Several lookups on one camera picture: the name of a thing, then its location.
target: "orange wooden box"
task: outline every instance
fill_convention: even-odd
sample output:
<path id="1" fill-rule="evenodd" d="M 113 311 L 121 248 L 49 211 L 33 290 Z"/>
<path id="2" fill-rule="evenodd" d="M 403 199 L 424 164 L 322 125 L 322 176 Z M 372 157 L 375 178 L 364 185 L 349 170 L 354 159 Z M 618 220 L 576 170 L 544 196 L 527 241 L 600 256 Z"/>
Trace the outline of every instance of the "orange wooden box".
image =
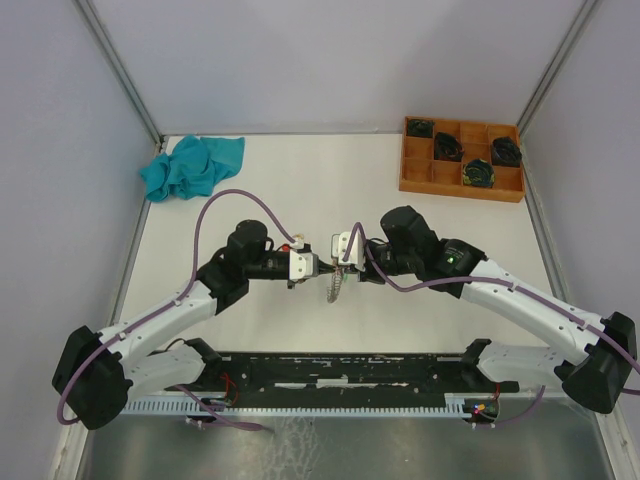
<path id="1" fill-rule="evenodd" d="M 438 132 L 454 135 L 464 148 L 462 161 L 434 160 L 434 138 L 407 136 L 407 125 L 409 120 L 413 119 L 435 122 L 434 138 Z M 462 168 L 466 163 L 475 158 L 491 163 L 491 142 L 499 137 L 511 137 L 520 147 L 520 135 L 515 125 L 405 117 L 402 132 L 400 190 L 480 200 L 519 202 L 524 197 L 522 164 L 519 167 L 494 165 L 495 183 L 491 188 L 472 187 L 462 183 Z"/>

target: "white wall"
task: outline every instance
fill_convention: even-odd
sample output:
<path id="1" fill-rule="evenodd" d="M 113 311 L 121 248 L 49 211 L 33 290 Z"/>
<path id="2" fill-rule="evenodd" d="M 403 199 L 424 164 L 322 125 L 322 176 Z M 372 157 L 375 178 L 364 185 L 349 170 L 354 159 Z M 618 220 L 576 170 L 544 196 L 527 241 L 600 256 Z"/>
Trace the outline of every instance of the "white wall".
<path id="1" fill-rule="evenodd" d="M 515 123 L 582 0 L 94 0 L 163 133 Z"/>
<path id="2" fill-rule="evenodd" d="M 638 19 L 636 0 L 603 2 L 524 143 L 575 300 L 640 328 Z M 640 446 L 640 399 L 622 403 Z"/>
<path id="3" fill-rule="evenodd" d="M 0 478 L 49 470 L 51 378 L 108 317 L 153 145 L 70 0 L 0 7 Z"/>

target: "black joint housing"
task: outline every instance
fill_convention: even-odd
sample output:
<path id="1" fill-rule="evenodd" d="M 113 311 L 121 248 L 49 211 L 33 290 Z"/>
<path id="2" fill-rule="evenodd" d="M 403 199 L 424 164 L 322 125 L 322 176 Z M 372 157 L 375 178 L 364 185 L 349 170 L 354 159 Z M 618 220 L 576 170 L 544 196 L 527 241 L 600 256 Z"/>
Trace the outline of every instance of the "black joint housing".
<path id="1" fill-rule="evenodd" d="M 633 320 L 615 312 L 602 323 L 605 325 L 604 333 L 637 359 Z M 589 356 L 579 365 L 564 362 L 554 372 L 563 380 L 562 389 L 577 403 L 594 412 L 611 413 L 631 373 L 631 365 L 602 339 L 589 348 L 588 353 Z"/>
<path id="2" fill-rule="evenodd" d="M 212 260 L 202 266 L 196 279 L 211 290 L 211 298 L 217 300 L 216 315 L 249 293 L 249 280 L 241 269 L 220 261 Z"/>
<path id="3" fill-rule="evenodd" d="M 267 245 L 267 227 L 257 220 L 244 220 L 227 238 L 225 259 L 237 265 L 260 259 Z"/>
<path id="4" fill-rule="evenodd" d="M 438 247 L 436 233 L 409 205 L 387 212 L 380 220 L 380 227 L 396 254 L 416 251 L 422 257 L 430 257 Z"/>
<path id="5" fill-rule="evenodd" d="M 462 379 L 469 387 L 477 391 L 482 391 L 487 385 L 487 378 L 478 370 L 478 360 L 487 345 L 491 343 L 488 338 L 478 338 L 467 347 L 462 355 L 460 364 L 462 365 Z"/>
<path id="6" fill-rule="evenodd" d="M 51 381 L 62 395 L 78 367 L 102 346 L 100 335 L 83 326 L 69 335 Z M 113 420 L 127 403 L 131 381 L 124 378 L 120 356 L 105 350 L 91 362 L 73 386 L 67 404 L 89 430 Z"/>
<path id="7" fill-rule="evenodd" d="M 184 342 L 192 347 L 202 357 L 204 370 L 196 383 L 204 381 L 216 381 L 222 373 L 222 357 L 201 338 L 192 338 Z"/>
<path id="8" fill-rule="evenodd" d="M 476 268 L 478 263 L 487 259 L 485 253 L 479 248 L 468 244 L 462 240 L 452 238 L 441 240 L 442 250 L 435 258 L 432 268 L 427 271 L 424 278 L 418 277 L 422 281 L 433 278 L 468 277 Z M 431 287 L 438 292 L 447 292 L 456 298 L 462 295 L 465 283 L 449 283 Z"/>

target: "blue cloth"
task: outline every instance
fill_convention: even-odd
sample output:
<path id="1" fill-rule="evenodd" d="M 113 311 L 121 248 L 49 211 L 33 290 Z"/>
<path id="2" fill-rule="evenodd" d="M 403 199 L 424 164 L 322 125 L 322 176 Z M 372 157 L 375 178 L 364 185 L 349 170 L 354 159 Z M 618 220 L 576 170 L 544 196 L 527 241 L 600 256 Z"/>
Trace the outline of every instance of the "blue cloth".
<path id="1" fill-rule="evenodd" d="M 151 202 L 161 202 L 169 194 L 185 200 L 208 197 L 218 182 L 240 171 L 243 156 L 244 138 L 184 137 L 170 155 L 158 155 L 140 170 L 146 197 Z"/>

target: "purple cable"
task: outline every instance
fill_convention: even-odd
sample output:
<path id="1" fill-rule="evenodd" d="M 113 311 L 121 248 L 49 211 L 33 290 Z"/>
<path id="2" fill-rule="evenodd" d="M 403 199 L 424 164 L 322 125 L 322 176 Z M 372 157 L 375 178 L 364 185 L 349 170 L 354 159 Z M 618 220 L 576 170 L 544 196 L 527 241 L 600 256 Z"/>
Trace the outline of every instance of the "purple cable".
<path id="1" fill-rule="evenodd" d="M 259 423 L 250 423 L 250 422 L 232 422 L 231 420 L 226 419 L 224 416 L 217 413 L 213 408 L 204 403 L 198 397 L 196 397 L 193 393 L 191 393 L 184 385 L 176 385 L 176 388 L 191 398 L 194 402 L 196 402 L 200 407 L 202 407 L 209 415 L 217 420 L 215 423 L 208 423 L 205 425 L 210 425 L 212 427 L 234 427 L 239 430 L 246 430 L 247 432 L 257 432 L 259 430 L 264 430 L 264 427 Z"/>
<path id="2" fill-rule="evenodd" d="M 142 317 L 137 322 L 132 323 L 131 325 L 129 325 L 127 328 L 125 328 L 122 331 L 123 333 L 125 333 L 127 335 L 130 334 L 131 332 L 136 330 L 138 327 L 140 327 L 140 326 L 144 325 L 145 323 L 147 323 L 149 320 L 157 317 L 161 313 L 164 313 L 167 310 L 169 310 L 170 308 L 172 308 L 175 305 L 175 303 L 174 303 L 175 301 L 181 301 L 183 298 L 185 298 L 189 294 L 189 291 L 191 290 L 191 288 L 193 287 L 193 284 L 196 281 L 196 273 L 198 272 L 198 245 L 199 245 L 199 242 L 200 242 L 200 228 L 202 227 L 202 221 L 204 220 L 204 215 L 205 215 L 205 213 L 207 213 L 207 210 L 209 209 L 209 207 L 211 206 L 211 204 L 213 202 L 215 202 L 220 197 L 224 197 L 225 195 L 230 195 L 230 194 L 243 195 L 245 197 L 250 198 L 254 202 L 256 202 L 258 205 L 260 205 L 262 207 L 262 209 L 266 212 L 266 214 L 269 216 L 269 218 L 271 218 L 271 220 L 273 221 L 275 226 L 278 228 L 278 230 L 280 230 L 280 233 L 282 233 L 282 235 L 289 242 L 291 242 L 291 243 L 295 242 L 295 239 L 291 235 L 289 235 L 287 233 L 287 231 L 284 229 L 284 227 L 282 226 L 282 224 L 280 223 L 278 218 L 275 216 L 275 214 L 271 211 L 271 209 L 262 200 L 260 200 L 258 197 L 256 197 L 254 194 L 249 193 L 249 192 L 247 192 L 245 190 L 240 190 L 240 189 L 236 189 L 236 188 L 232 188 L 232 189 L 229 189 L 229 190 L 223 190 L 222 192 L 216 193 L 209 200 L 207 200 L 207 202 L 204 204 L 204 206 L 202 207 L 202 210 L 200 211 L 200 215 L 198 215 L 198 220 L 196 221 L 196 228 L 195 228 L 194 239 L 193 239 L 193 264 L 192 264 L 192 267 L 191 267 L 191 277 L 189 278 L 189 282 L 187 283 L 187 286 L 182 291 L 182 293 L 175 298 L 175 300 L 172 300 L 171 302 L 163 305 L 162 307 L 158 308 L 154 312 L 151 312 L 148 315 L 145 315 L 144 317 Z M 87 359 L 80 364 L 78 369 L 71 376 L 71 379 L 69 379 L 69 382 L 67 383 L 67 386 L 64 388 L 64 390 L 62 391 L 62 394 L 60 395 L 60 401 L 58 402 L 58 408 L 57 408 L 57 411 L 56 411 L 56 416 L 58 417 L 58 422 L 60 422 L 62 425 L 73 425 L 73 424 L 79 422 L 78 418 L 73 418 L 71 420 L 68 420 L 68 419 L 64 418 L 64 405 L 65 405 L 65 403 L 67 403 L 67 399 L 69 398 L 69 393 L 71 392 L 71 390 L 73 389 L 74 385 L 78 381 L 78 378 L 80 378 L 80 375 L 82 375 L 84 373 L 84 371 L 91 364 L 91 362 L 93 362 L 102 352 L 104 352 L 109 347 L 111 347 L 119 339 L 120 339 L 119 336 L 114 336 L 114 337 L 110 338 L 109 340 L 107 340 L 105 343 L 103 343 L 96 350 L 94 350 L 93 353 L 91 355 L 89 355 L 87 357 Z"/>

